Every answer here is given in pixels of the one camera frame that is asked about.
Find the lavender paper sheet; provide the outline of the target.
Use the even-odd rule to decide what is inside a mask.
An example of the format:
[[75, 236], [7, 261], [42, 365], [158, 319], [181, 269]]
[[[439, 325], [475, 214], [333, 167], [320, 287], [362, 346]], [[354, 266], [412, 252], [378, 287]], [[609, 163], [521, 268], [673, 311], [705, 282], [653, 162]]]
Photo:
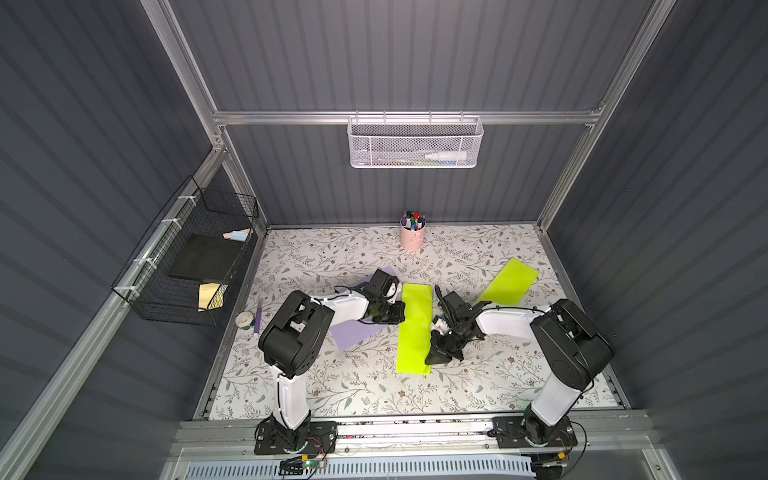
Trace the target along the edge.
[[[385, 267], [382, 270], [396, 276], [395, 271], [390, 267]], [[351, 304], [341, 305], [341, 312], [334, 314], [334, 318], [330, 326], [331, 336], [333, 337], [333, 340], [340, 350], [350, 350], [363, 341], [366, 341], [373, 335], [381, 332], [386, 326], [392, 326], [370, 325], [360, 322], [360, 320], [363, 318], [366, 307], [368, 306], [368, 301], [359, 292], [359, 286], [369, 280], [372, 275], [354, 286], [336, 285], [334, 287], [334, 294], [328, 297], [328, 300], [332, 301], [331, 308], [334, 311], [337, 310], [339, 301], [342, 303], [345, 301], [351, 301]], [[400, 282], [400, 287], [396, 296], [398, 300], [402, 300], [399, 297], [401, 287], [402, 285]]]

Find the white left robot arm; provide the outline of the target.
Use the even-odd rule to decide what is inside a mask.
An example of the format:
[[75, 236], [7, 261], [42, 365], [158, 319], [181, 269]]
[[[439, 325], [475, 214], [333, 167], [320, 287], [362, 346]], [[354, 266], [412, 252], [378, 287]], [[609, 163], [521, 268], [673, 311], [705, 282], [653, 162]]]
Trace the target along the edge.
[[271, 418], [289, 433], [309, 423], [305, 374], [317, 360], [331, 327], [349, 324], [399, 325], [405, 302], [400, 280], [376, 270], [365, 282], [336, 286], [328, 296], [291, 292], [261, 332], [258, 347], [275, 382]]

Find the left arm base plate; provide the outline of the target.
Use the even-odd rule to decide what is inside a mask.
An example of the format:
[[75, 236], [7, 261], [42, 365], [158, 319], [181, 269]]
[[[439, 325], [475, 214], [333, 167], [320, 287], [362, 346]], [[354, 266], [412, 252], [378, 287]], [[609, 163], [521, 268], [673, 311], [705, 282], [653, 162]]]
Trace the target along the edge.
[[258, 424], [254, 438], [254, 454], [257, 456], [322, 456], [335, 451], [338, 424], [333, 421], [307, 420], [296, 430], [290, 430], [270, 416]]

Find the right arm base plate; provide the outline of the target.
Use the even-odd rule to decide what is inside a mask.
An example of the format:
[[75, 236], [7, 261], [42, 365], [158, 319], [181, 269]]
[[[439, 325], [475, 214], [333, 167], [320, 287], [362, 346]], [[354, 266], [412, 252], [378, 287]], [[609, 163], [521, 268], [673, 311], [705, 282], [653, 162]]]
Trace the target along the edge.
[[568, 417], [563, 417], [554, 426], [524, 416], [498, 416], [491, 423], [487, 436], [495, 439], [502, 449], [560, 447], [570, 450], [578, 444]]

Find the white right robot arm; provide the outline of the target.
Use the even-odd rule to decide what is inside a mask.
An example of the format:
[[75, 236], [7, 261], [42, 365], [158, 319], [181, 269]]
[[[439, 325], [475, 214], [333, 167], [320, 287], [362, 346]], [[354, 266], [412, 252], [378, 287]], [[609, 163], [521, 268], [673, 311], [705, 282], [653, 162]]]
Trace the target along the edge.
[[427, 365], [464, 359], [464, 348], [489, 335], [534, 341], [550, 368], [544, 387], [524, 412], [528, 440], [543, 444], [565, 426], [567, 414], [615, 355], [615, 348], [569, 299], [537, 307], [466, 302], [455, 292], [438, 296], [442, 314], [433, 320]]

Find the lime green paper sheet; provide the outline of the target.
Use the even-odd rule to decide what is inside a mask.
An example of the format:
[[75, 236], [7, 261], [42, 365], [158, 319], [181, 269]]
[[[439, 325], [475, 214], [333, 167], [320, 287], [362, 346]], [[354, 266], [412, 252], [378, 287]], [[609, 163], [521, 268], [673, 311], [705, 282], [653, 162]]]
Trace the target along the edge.
[[430, 375], [426, 357], [431, 347], [433, 290], [429, 285], [405, 284], [402, 291], [405, 320], [399, 326], [396, 372]]

